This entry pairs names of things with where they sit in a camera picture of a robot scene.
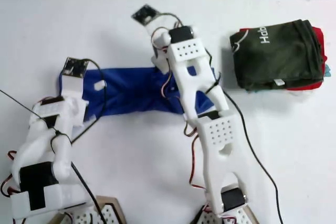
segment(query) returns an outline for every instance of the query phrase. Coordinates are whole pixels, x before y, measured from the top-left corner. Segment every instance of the clothing tag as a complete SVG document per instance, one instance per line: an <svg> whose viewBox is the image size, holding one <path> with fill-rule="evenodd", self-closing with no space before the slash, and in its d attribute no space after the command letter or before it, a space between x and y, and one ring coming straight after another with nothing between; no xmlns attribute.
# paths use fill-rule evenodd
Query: clothing tag
<svg viewBox="0 0 336 224"><path fill-rule="evenodd" d="M285 82L281 79L274 79L274 82L277 86L283 86L285 85Z"/></svg>

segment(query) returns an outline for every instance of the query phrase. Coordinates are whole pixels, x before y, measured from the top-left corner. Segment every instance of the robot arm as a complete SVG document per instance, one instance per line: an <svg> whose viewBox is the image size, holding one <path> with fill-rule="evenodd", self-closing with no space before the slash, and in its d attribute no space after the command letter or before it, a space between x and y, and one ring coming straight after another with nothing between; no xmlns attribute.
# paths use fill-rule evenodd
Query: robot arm
<svg viewBox="0 0 336 224"><path fill-rule="evenodd" d="M82 184L71 178L72 128L83 123L82 99L87 61L68 58L62 93L33 107L26 142L17 152L12 174L21 192L11 195L14 219L90 202Z"/></svg>
<svg viewBox="0 0 336 224"><path fill-rule="evenodd" d="M236 117L229 109L225 95L208 62L208 55L201 39L197 38L191 27L183 26L163 33L154 41L165 48L158 51L152 62L163 72L171 70L180 91L180 101L189 125L197 128L201 140L205 181L205 196L212 211L222 215L230 210L243 207L246 198L244 185L224 188L224 178L232 172L231 154L236 141ZM189 74L187 67L193 66L196 75ZM215 106L214 111L197 115L195 110L196 92L204 92Z"/></svg>

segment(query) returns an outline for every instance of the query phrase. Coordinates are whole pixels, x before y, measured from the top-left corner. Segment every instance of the blue fabric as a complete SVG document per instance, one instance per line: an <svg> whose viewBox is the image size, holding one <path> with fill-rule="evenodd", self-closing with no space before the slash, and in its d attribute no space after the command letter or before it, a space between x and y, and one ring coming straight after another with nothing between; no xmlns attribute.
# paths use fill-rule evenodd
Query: blue fabric
<svg viewBox="0 0 336 224"><path fill-rule="evenodd" d="M331 77L330 67L325 64L324 77Z"/></svg>
<svg viewBox="0 0 336 224"><path fill-rule="evenodd" d="M162 74L157 68L111 68L102 69L107 83L107 107L103 115L126 114L135 111L165 111L183 114L179 100L180 93L172 76L161 96L161 86L168 79L168 73ZM191 75L196 74L189 67ZM104 91L96 91L94 84L101 80L98 70L88 70L84 77L83 99L89 101L86 120L98 116L104 103ZM196 94L195 108L202 113L213 106L212 102L202 92Z"/></svg>

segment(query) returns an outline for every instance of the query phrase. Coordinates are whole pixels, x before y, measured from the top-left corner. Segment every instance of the red cloth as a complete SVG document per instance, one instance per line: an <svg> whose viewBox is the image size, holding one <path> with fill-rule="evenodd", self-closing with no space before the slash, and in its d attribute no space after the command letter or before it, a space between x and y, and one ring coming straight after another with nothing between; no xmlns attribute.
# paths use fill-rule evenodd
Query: red cloth
<svg viewBox="0 0 336 224"><path fill-rule="evenodd" d="M246 31L249 28L242 28L239 31ZM326 61L327 61L327 57L324 54L324 36L323 36L323 32L320 28L318 27L313 27L314 33L316 34L317 40L319 41L320 45L321 45L321 57L322 57L322 72L324 74L324 71L326 69ZM292 88L292 89L287 89L287 90L293 90L293 91L299 91L299 90L312 90L312 89L318 89L320 86L322 85L322 81L319 81L317 83L308 85L308 86L304 86L304 87L299 87L299 88Z"/></svg>

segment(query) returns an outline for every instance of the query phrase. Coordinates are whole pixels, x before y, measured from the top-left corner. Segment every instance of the white tabletop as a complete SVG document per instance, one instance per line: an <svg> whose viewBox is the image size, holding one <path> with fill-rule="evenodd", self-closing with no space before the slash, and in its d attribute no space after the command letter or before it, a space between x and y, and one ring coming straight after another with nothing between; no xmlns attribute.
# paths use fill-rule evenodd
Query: white tabletop
<svg viewBox="0 0 336 224"><path fill-rule="evenodd" d="M145 3L198 27L246 117L257 155L278 184L284 223L329 223L336 198L336 81L327 78L299 96L247 93L236 86L228 52L229 36L242 27L308 19L324 32L333 70L336 0L0 0L0 88L32 106L56 95L66 57L92 58L102 68L152 66L150 38L130 17ZM11 166L6 153L25 140L28 118L0 95L1 180ZM192 139L183 127L180 115L163 112L108 116L74 145L74 162L97 194L118 198L128 223L189 223L205 198L187 182ZM242 143L250 207L260 223L279 223L274 188ZM202 183L199 144L196 154L195 180ZM1 223L11 222L4 197L0 216Z"/></svg>

